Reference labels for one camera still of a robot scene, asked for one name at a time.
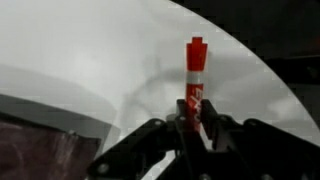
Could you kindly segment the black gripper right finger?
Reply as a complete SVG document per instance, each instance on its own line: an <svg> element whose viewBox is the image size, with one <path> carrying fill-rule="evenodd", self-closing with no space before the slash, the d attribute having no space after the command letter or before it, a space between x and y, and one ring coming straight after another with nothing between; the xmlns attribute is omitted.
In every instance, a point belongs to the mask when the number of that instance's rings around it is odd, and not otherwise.
<svg viewBox="0 0 320 180"><path fill-rule="evenodd" d="M320 180L319 146L255 118L238 123L207 99L201 105L201 122L212 141L213 180Z"/></svg>

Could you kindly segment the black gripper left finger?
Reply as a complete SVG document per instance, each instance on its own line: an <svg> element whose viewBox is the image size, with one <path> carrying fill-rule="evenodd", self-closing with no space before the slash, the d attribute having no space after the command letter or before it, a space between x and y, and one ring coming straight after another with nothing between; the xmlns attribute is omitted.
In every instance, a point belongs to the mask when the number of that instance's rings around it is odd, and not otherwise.
<svg viewBox="0 0 320 180"><path fill-rule="evenodd" d="M153 118L94 160L89 180L142 180L169 151L172 162L156 180L192 180L200 136L187 120L187 104L178 99L173 120Z"/></svg>

